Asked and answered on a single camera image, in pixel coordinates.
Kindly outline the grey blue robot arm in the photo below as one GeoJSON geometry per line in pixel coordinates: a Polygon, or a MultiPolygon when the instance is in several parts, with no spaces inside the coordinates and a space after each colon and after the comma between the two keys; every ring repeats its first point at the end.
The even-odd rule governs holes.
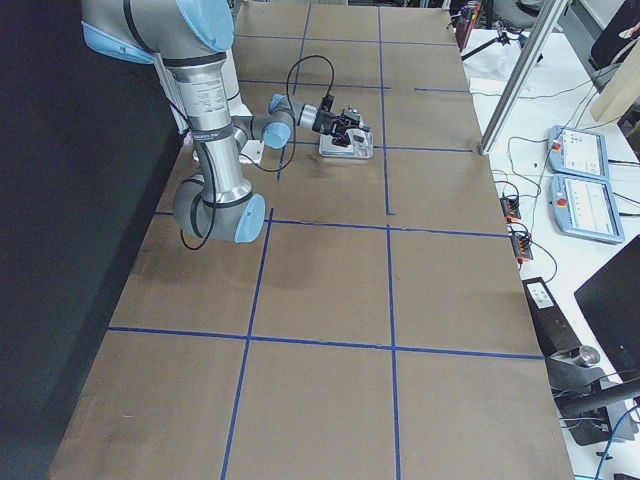
{"type": "Polygon", "coordinates": [[[176,112],[192,134],[200,169],[179,186],[173,216],[183,235],[247,243],[260,234],[265,200],[241,169],[249,146],[282,149],[299,127],[320,136],[324,157],[369,159],[372,134],[360,113],[332,112],[276,94],[265,116],[237,115],[242,102],[232,57],[234,16],[229,1],[85,1],[82,27],[92,50],[128,62],[169,70],[181,99],[176,112]]]}

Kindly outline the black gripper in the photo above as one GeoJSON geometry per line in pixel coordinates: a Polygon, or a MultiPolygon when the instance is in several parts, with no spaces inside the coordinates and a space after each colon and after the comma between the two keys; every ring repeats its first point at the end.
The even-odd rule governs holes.
{"type": "Polygon", "coordinates": [[[335,146],[348,147],[351,145],[351,139],[347,127],[360,126],[362,124],[361,115],[355,108],[347,106],[338,116],[331,112],[333,101],[333,95],[325,95],[321,99],[313,123],[313,131],[333,136],[335,146]]]}

